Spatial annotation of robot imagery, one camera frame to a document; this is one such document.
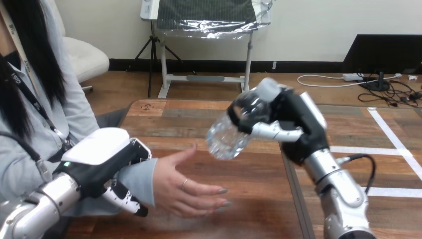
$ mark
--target robotic arm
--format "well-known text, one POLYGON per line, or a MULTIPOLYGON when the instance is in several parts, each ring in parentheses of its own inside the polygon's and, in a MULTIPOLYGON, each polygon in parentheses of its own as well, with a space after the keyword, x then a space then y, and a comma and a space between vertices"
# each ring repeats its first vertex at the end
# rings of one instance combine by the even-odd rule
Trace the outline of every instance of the robotic arm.
MULTIPOLYGON (((24 148, 37 158, 33 150, 24 148)), ((95 131, 63 155, 52 181, 29 195, 0 204, 0 238, 39 239, 61 215, 87 197, 102 196, 119 208, 145 217, 148 209, 112 178, 129 163, 150 158, 150 150, 138 139, 129 139, 123 129, 95 131)), ((48 178, 42 161, 36 161, 36 165, 43 179, 48 178)))
POLYGON ((366 218, 368 197, 341 168, 350 158, 336 160, 330 152, 325 119, 310 96, 279 87, 281 93, 271 103, 270 122, 232 121, 238 122, 241 132, 281 142, 286 156, 306 169, 321 200, 326 239, 374 239, 366 218))

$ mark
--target gray nail polish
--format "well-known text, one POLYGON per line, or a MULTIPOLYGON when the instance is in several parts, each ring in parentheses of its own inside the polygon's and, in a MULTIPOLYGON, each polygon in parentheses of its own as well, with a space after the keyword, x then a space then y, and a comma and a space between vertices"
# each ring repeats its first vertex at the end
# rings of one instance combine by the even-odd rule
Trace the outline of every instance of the gray nail polish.
POLYGON ((224 194, 224 193, 227 193, 228 192, 228 190, 227 189, 220 189, 219 191, 218 191, 218 193, 219 194, 224 194))

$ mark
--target long black hair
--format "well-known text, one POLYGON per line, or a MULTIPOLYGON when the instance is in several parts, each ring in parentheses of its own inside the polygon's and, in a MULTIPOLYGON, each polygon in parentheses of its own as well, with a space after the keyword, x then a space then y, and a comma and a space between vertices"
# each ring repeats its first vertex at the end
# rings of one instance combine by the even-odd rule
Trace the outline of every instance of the long black hair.
MULTIPOLYGON (((23 50, 50 101, 65 101, 62 71, 48 40, 44 10, 40 0, 1 0, 15 25, 23 50)), ((30 137, 33 131, 19 89, 11 79, 11 69, 0 54, 0 111, 11 131, 30 137)))

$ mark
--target light blue shirt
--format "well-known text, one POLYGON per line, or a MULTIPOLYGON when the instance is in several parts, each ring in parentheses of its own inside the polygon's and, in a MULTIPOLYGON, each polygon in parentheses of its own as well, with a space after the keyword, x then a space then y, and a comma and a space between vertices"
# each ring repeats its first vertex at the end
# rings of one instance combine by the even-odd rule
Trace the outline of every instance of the light blue shirt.
MULTIPOLYGON (((71 143, 74 145, 99 127, 85 97, 85 93, 82 91, 74 74, 52 10, 46 0, 41 0, 41 4, 45 13, 50 45, 65 80, 65 103, 61 105, 56 100, 53 106, 51 106, 38 79, 34 79, 34 83, 39 90, 39 95, 36 95, 22 61, 20 69, 13 68, 43 105, 57 129, 63 135, 68 135, 71 143)), ((34 129, 31 139, 27 140, 27 143, 40 154, 42 160, 46 161, 45 164, 49 172, 52 173, 58 166, 58 163, 51 163, 47 160, 61 149, 62 142, 28 99, 22 93, 20 94, 34 129)), ((0 131, 11 133, 10 127, 5 122, 1 113, 0 131)), ((154 206, 152 176, 155 163, 156 159, 152 159, 130 167, 128 166, 118 174, 119 180, 134 196, 141 202, 152 206, 154 206)), ((0 202, 11 200, 25 192, 32 192, 42 184, 43 180, 35 166, 35 162, 29 155, 15 141, 0 137, 0 202)), ((73 207, 67 214, 72 216, 110 215, 116 214, 119 211, 120 209, 114 207, 103 198, 89 198, 73 207)))

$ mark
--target tripod stand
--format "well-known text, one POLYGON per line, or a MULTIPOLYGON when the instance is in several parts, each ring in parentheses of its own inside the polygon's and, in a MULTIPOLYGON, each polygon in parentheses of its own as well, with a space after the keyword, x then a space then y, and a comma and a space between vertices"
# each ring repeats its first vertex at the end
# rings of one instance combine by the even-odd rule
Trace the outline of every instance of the tripod stand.
MULTIPOLYGON (((136 63, 136 60, 139 58, 139 56, 143 53, 143 51, 146 49, 146 47, 148 46, 149 43, 152 43, 151 45, 151 58, 150 58, 150 68, 149 68, 149 83, 148 83, 148 98, 151 97, 151 81, 152 81, 152 72, 153 72, 153 68, 155 65, 155 62, 157 61, 157 48, 155 46, 156 42, 160 43, 160 39, 155 35, 155 31, 154 31, 154 25, 152 24, 151 21, 151 35, 149 36, 149 40, 146 42, 146 44, 144 45, 144 47, 141 49, 141 51, 138 53, 138 55, 135 57, 135 59, 133 60, 132 64, 129 65, 129 67, 126 69, 127 71, 130 71, 130 69, 132 68, 132 65, 134 65, 136 63)), ((178 60, 179 63, 183 63, 182 59, 180 59, 180 57, 178 57, 170 48, 168 48, 166 46, 166 49, 178 60)))

